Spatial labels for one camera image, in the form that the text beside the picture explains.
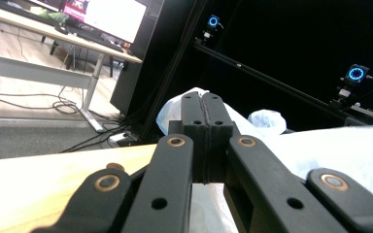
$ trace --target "wooden table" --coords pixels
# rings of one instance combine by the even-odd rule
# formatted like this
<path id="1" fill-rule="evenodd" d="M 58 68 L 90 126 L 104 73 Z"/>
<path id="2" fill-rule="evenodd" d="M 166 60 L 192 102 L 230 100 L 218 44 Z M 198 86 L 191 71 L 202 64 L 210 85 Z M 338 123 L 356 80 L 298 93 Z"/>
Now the wooden table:
<path id="1" fill-rule="evenodd" d="M 111 162 L 130 175 L 149 164 L 155 147 L 0 159 L 0 232 L 29 232 L 52 225 L 87 176 Z"/>
<path id="2" fill-rule="evenodd" d="M 110 56 L 119 57 L 126 61 L 135 63 L 141 63 L 142 60 L 125 52 L 112 50 L 99 44 L 89 42 L 72 34 L 62 34 L 56 31 L 52 26 L 0 9 L 0 24 L 1 23 L 6 23 L 11 26 L 15 26 L 24 30 L 53 38 L 55 40 L 65 41 L 73 45 L 100 52 L 92 75 L 78 74 L 72 71 L 55 69 L 52 67 L 46 67 L 20 60 L 0 57 L 0 76 L 87 89 L 83 107 L 80 112 L 97 132 L 104 132 L 105 129 L 88 111 L 92 95 L 98 82 L 104 55 L 108 54 Z"/>

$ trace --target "floor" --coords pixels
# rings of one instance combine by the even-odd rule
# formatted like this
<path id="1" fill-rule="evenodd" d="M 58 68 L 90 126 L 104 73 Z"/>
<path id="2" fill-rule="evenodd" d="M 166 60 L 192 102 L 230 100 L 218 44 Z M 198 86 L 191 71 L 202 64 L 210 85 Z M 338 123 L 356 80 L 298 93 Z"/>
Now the floor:
<path id="1" fill-rule="evenodd" d="M 57 48 L 50 55 L 52 39 L 47 38 L 42 43 L 42 35 L 5 24 L 1 24 L 1 29 L 0 56 L 65 69 L 64 60 L 70 48 Z M 85 66 L 83 61 L 78 61 L 74 72 L 91 73 L 93 69 L 93 64 Z M 119 110 L 110 104 L 110 98 L 120 70 L 116 64 L 111 78 L 110 68 L 103 67 L 89 106 L 91 111 L 106 117 L 119 115 Z M 115 131 L 97 134 L 80 113 L 70 114 L 82 106 L 85 93 L 79 88 L 0 77 L 0 159 L 71 151 L 68 149 L 92 137 L 94 139 L 85 145 L 95 145 L 79 147 L 79 150 L 117 147 L 108 141 L 99 143 Z M 59 102 L 59 97 L 76 103 L 77 108 L 54 109 L 52 105 Z"/>
<path id="2" fill-rule="evenodd" d="M 45 42 L 42 43 L 41 35 L 22 29 L 18 30 L 17 28 L 5 24 L 1 25 L 1 29 L 0 56 L 65 69 L 63 62 L 66 52 L 70 48 L 64 48 L 64 50 L 57 48 L 55 53 L 50 55 L 52 39 L 47 38 Z M 88 64 L 85 66 L 85 72 L 90 73 L 93 71 L 93 68 L 93 64 Z M 83 71 L 84 62 L 79 61 L 75 72 Z M 110 104 L 110 98 L 116 86 L 119 71 L 120 69 L 117 67 L 113 72 L 114 77 L 110 78 L 109 67 L 104 67 L 104 69 L 102 69 L 98 85 L 89 106 L 90 110 L 103 116 L 116 116 L 119 114 L 119 110 Z M 85 97 L 85 90 L 68 86 L 65 87 L 0 77 L 0 100 L 2 100 L 0 101 L 0 118 L 84 120 L 79 113 L 71 115 L 62 114 L 55 109 L 51 109 L 52 104 L 59 101 L 58 95 L 75 102 L 76 106 L 80 108 L 83 97 Z M 61 108 L 60 111 L 71 113 L 74 110 Z"/>

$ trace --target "gray carpet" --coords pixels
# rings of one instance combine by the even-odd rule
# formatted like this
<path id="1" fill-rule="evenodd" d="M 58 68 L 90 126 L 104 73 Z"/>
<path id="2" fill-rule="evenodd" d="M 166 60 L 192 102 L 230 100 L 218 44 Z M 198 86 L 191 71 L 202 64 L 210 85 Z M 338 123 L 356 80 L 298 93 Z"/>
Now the gray carpet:
<path id="1" fill-rule="evenodd" d="M 0 159 L 59 153 L 99 135 L 91 127 L 0 127 Z M 98 143 L 110 134 L 90 141 Z M 108 149 L 105 142 L 81 150 Z"/>

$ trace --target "computer screen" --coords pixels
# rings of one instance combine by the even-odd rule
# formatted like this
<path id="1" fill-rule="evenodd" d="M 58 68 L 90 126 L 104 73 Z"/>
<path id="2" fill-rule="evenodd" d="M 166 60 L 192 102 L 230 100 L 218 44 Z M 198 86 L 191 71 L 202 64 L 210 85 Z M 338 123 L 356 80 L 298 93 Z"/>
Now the computer screen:
<path id="1" fill-rule="evenodd" d="M 63 13 L 133 43 L 146 8 L 134 0 L 66 0 Z"/>
<path id="2" fill-rule="evenodd" d="M 28 0 L 35 5 L 57 12 L 61 6 L 62 0 Z"/>

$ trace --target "white desk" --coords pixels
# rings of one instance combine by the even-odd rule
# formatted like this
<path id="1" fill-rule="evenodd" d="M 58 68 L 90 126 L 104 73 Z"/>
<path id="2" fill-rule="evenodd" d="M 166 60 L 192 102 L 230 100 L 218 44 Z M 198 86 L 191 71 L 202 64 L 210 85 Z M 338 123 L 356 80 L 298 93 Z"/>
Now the white desk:
<path id="1" fill-rule="evenodd" d="M 98 82 L 104 55 L 107 54 L 123 58 L 129 62 L 136 63 L 141 63 L 142 60 L 135 56 L 131 56 L 127 53 L 109 49 L 99 44 L 95 44 L 86 41 L 82 38 L 78 38 L 71 34 L 64 35 L 60 32 L 57 32 L 52 26 L 43 24 L 41 22 L 26 17 L 18 16 L 0 9 L 0 24 L 1 23 L 6 23 L 11 26 L 15 26 L 24 30 L 41 34 L 43 36 L 69 42 L 71 44 L 83 48 L 96 50 L 100 52 L 98 61 L 95 66 L 95 70 L 92 75 L 78 74 L 71 71 L 54 69 L 24 61 L 0 57 L 0 76 L 87 89 L 84 104 L 80 112 L 97 132 L 104 132 L 105 129 L 96 121 L 93 115 L 88 111 L 92 95 L 95 91 L 95 87 Z"/>

